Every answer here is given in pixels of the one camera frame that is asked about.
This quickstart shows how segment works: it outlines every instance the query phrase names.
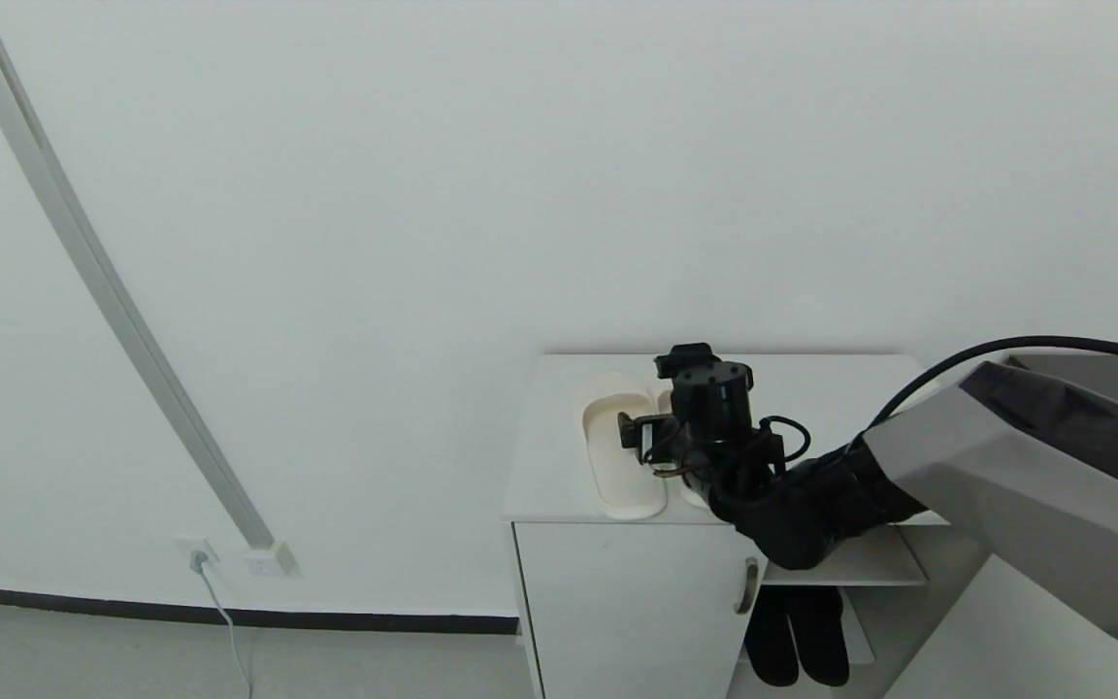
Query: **black slipper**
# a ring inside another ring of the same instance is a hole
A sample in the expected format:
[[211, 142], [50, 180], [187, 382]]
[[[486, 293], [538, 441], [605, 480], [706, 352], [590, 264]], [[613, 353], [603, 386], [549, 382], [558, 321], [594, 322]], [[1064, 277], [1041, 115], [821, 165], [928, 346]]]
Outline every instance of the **black slipper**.
[[835, 587], [789, 587], [786, 612], [796, 655], [813, 681], [827, 687], [849, 682], [849, 650], [843, 644], [843, 599]]
[[745, 646], [749, 662], [761, 681], [771, 687], [790, 687], [799, 678], [796, 650], [790, 640], [788, 594], [785, 588], [767, 585], [758, 592], [754, 615], [749, 616], [749, 631]]

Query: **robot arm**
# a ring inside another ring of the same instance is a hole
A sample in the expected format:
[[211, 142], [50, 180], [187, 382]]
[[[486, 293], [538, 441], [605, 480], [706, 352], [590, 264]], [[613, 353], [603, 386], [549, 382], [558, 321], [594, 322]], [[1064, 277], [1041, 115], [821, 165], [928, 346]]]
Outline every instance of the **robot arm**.
[[[1013, 338], [959, 353], [918, 377], [850, 444], [790, 469], [770, 417], [750, 424], [748, 367], [719, 362], [709, 346], [678, 346], [659, 358], [660, 376], [674, 381], [674, 415], [625, 419], [622, 442], [646, 463], [671, 461], [698, 479], [711, 511], [773, 565], [812, 568], [847, 537], [931, 509], [1118, 637], [1117, 402], [982, 363], [892, 415], [970, 353], [1078, 340]], [[1079, 344], [1118, 353], [1117, 343]], [[646, 424], [662, 437], [643, 447]]]

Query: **cabinet shelf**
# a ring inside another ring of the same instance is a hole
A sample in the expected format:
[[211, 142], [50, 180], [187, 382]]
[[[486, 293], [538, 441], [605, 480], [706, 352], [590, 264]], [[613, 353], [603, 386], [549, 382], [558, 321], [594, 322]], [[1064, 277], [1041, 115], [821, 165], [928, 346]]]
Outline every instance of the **cabinet shelf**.
[[896, 527], [884, 526], [840, 545], [812, 570], [767, 566], [762, 585], [839, 585], [840, 587], [898, 587], [926, 585], [926, 572]]

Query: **black cable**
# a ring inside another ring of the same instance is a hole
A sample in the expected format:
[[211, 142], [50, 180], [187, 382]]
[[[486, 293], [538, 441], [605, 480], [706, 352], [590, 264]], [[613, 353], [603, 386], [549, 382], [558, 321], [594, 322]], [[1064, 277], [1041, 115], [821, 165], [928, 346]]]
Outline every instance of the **black cable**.
[[970, 349], [964, 349], [963, 352], [950, 355], [950, 357], [944, 359], [944, 361], [929, 368], [929, 370], [922, 371], [922, 375], [910, 381], [908, 386], [904, 386], [899, 394], [892, 397], [892, 399], [883, 406], [882, 410], [879, 410], [879, 414], [874, 416], [870, 426], [878, 425], [879, 423], [885, 421], [892, 413], [896, 412], [896, 408], [899, 408], [901, 404], [909, 400], [910, 395], [917, 394], [922, 386], [926, 386], [929, 381], [935, 380], [939, 377], [939, 375], [941, 375], [941, 372], [951, 370], [953, 367], [963, 365], [964, 362], [967, 362], [968, 359], [976, 359], [982, 355], [1002, 352], [1002, 350], [1020, 350], [1025, 347], [1055, 347], [1055, 349], [1062, 350], [1086, 350], [1086, 352], [1100, 352], [1118, 357], [1118, 342], [1109, 340], [1093, 340], [1090, 337], [1069, 337], [1065, 334], [1024, 334], [1021, 337], [1005, 337], [1003, 340], [984, 342], [982, 344], [970, 347]]
[[790, 417], [785, 417], [785, 416], [769, 416], [767, 417], [767, 422], [779, 423], [790, 426], [790, 428], [799, 433], [799, 436], [804, 441], [802, 442], [799, 448], [796, 448], [795, 452], [784, 456], [784, 463], [788, 463], [788, 461], [799, 460], [799, 457], [805, 455], [805, 452], [808, 452], [808, 445], [813, 443], [813, 437], [811, 437], [811, 434], [808, 434], [808, 429], [805, 429], [805, 426], [803, 424], [799, 424], [798, 422], [790, 419]]

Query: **white wall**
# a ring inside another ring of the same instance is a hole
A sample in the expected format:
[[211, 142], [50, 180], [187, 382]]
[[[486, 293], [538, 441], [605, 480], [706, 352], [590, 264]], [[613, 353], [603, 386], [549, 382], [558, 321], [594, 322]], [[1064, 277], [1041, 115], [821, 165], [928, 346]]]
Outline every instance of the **white wall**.
[[[513, 614], [542, 350], [1118, 338], [1118, 4], [0, 0], [0, 31], [296, 549], [302, 580], [222, 566], [243, 605]], [[0, 580], [200, 602], [165, 537], [239, 544], [50, 238], [0, 143]], [[37, 447], [55, 422], [87, 442]]]

